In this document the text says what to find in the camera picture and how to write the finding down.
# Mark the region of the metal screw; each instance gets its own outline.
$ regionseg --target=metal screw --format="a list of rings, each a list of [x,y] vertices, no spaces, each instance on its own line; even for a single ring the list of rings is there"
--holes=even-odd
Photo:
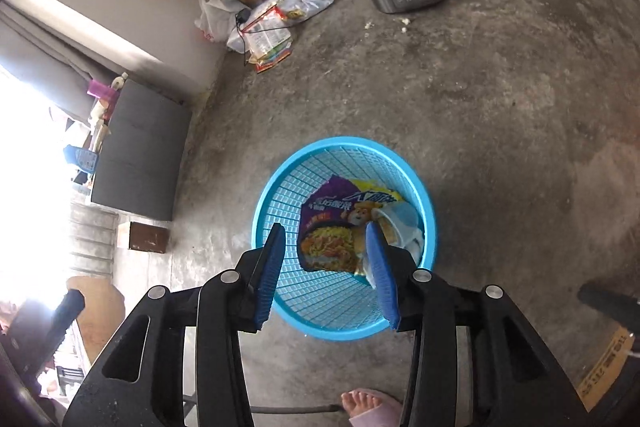
[[[227,284],[236,282],[238,279],[240,279],[240,274],[236,270],[228,270],[226,272],[223,272],[220,276],[220,280]]]
[[[161,297],[164,297],[165,293],[166,290],[163,286],[154,286],[149,290],[149,293],[147,295],[149,295],[150,299],[159,299]]]
[[[492,299],[499,299],[504,295],[502,288],[500,286],[496,286],[492,284],[491,286],[487,286],[486,290],[484,290],[487,295],[489,295]]]
[[[431,280],[431,272],[429,270],[416,270],[414,272],[414,279],[417,282],[429,282]]]

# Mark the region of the concrete floor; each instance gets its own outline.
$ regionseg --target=concrete floor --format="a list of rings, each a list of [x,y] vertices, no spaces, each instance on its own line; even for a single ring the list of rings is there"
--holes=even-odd
[[[256,75],[228,55],[193,126],[170,253],[118,253],[128,309],[155,283],[181,289],[232,267],[250,248],[264,184],[292,152],[364,136],[396,150],[428,188],[436,272],[472,289],[503,286],[580,380],[615,325],[577,289],[599,279],[640,293],[640,0],[447,0],[408,17],[404,34],[400,17],[369,0],[338,0],[296,29],[292,55],[273,70]],[[190,392],[193,331],[188,341]],[[408,334],[328,343],[272,314],[241,342],[256,405],[331,403],[354,387],[404,394]],[[347,425],[338,413],[302,422]]]

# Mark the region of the gray curtain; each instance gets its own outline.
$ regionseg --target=gray curtain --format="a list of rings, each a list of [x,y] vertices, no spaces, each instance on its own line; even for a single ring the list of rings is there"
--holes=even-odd
[[[120,68],[43,23],[0,2],[0,66],[74,120],[87,122],[95,99],[89,80],[111,84]]]

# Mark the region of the noodle package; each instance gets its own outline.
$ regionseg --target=noodle package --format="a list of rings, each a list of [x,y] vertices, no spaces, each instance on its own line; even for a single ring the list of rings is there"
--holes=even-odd
[[[306,271],[362,274],[364,230],[371,210],[402,197],[372,181],[332,176],[303,203],[298,259]]]

